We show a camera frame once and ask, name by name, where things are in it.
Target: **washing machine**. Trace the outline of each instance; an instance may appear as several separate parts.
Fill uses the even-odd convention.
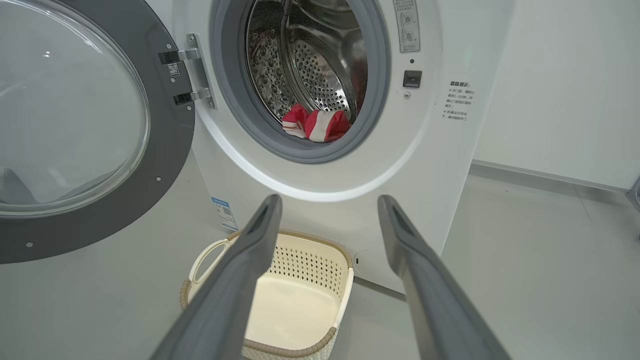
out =
[[[356,276],[403,291],[377,198],[395,197],[442,251],[512,10],[512,0],[0,0],[0,263],[119,231],[193,148],[220,227],[242,229],[278,193],[283,228],[343,245]],[[282,118],[295,104],[342,111],[349,129],[331,142],[291,136]]]

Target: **blue and white label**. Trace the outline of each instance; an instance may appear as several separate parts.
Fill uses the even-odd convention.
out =
[[[218,216],[220,217],[220,221],[222,221],[222,225],[237,231],[238,225],[234,219],[234,214],[231,212],[229,203],[216,199],[215,197],[212,197],[211,200],[213,200],[213,203],[216,205],[216,210],[218,210]]]

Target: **floor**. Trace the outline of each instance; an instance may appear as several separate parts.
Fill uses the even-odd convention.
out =
[[[126,229],[1,265],[0,358],[148,358],[193,259],[225,236],[204,186],[190,156]],[[637,359],[639,234],[620,193],[472,167],[443,259],[513,359]],[[331,360],[418,358],[406,303],[358,281]]]

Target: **basket handle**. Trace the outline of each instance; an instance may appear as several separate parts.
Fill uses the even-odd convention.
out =
[[[200,265],[202,265],[202,262],[204,261],[204,259],[216,248],[219,246],[224,246],[225,248],[222,249],[222,251],[218,254],[218,257],[213,261],[213,263],[211,263],[211,265],[209,266],[209,268],[199,277],[196,279],[196,273],[198,272],[198,269],[200,269]],[[227,252],[227,249],[230,246],[230,241],[229,239],[223,239],[223,240],[218,240],[216,242],[214,242],[213,244],[207,246],[206,249],[204,249],[200,255],[198,255],[198,258],[196,259],[196,261],[193,263],[193,266],[191,267],[191,271],[189,272],[189,280],[191,282],[193,282],[194,284],[199,284],[201,281],[203,281],[204,279],[207,278],[207,275],[209,275],[209,273],[211,272],[211,270],[213,270],[216,265],[218,264],[218,262],[220,262],[220,259],[222,259],[222,257],[224,256],[224,254]]]

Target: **brown woven rope trim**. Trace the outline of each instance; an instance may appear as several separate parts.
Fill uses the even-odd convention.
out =
[[[238,230],[236,232],[234,232],[233,234],[229,235],[227,237],[227,239],[229,241],[232,241],[233,239],[237,238],[240,235],[240,232],[242,230]],[[343,256],[344,258],[347,260],[347,266],[350,268],[353,268],[353,262],[351,261],[351,257],[349,256],[349,253],[347,252],[347,250],[332,242],[329,241],[327,239],[323,239],[323,238],[319,238],[317,236],[313,236],[307,233],[301,233],[299,231],[291,231],[291,230],[283,230],[281,229],[279,232],[279,234],[282,235],[289,235],[289,236],[296,236],[299,238],[303,238],[306,240],[310,240],[310,241],[315,241],[318,243],[322,243],[325,244],[327,246],[331,246],[333,248],[335,248],[336,250],[338,250]],[[185,308],[187,308],[188,305],[188,298],[189,298],[189,289],[191,289],[191,281],[189,281],[189,279],[186,279],[183,283],[182,283],[182,287],[180,288],[180,307],[182,308],[182,310],[185,310]],[[267,344],[263,344],[263,343],[259,343],[257,341],[253,341],[253,340],[249,340],[249,339],[244,339],[244,346],[248,347],[248,348],[252,348],[254,350],[258,350],[261,352],[266,352],[268,354],[272,354],[272,355],[277,355],[277,356],[282,356],[282,357],[289,357],[289,358],[297,358],[297,357],[305,357],[305,356],[309,356],[312,354],[315,354],[316,352],[322,350],[322,348],[324,348],[327,344],[329,344],[329,342],[331,341],[331,339],[335,336],[335,333],[337,332],[337,329],[335,327],[331,327],[331,329],[329,329],[329,331],[327,331],[326,335],[324,335],[324,337],[322,339],[320,339],[320,341],[318,341],[317,343],[315,343],[314,345],[308,347],[308,348],[304,348],[304,349],[300,349],[300,350],[289,350],[286,348],[280,348],[280,347],[274,347],[271,345],[267,345]]]
[[[290,358],[305,357],[313,355],[316,352],[322,350],[327,344],[329,344],[329,342],[331,342],[331,339],[335,336],[336,331],[337,329],[335,327],[331,327],[331,329],[327,331],[326,335],[324,335],[324,337],[320,341],[308,348],[304,348],[301,350],[289,350],[286,348],[272,347],[271,345],[266,345],[249,339],[244,339],[244,345],[248,348],[277,356]]]

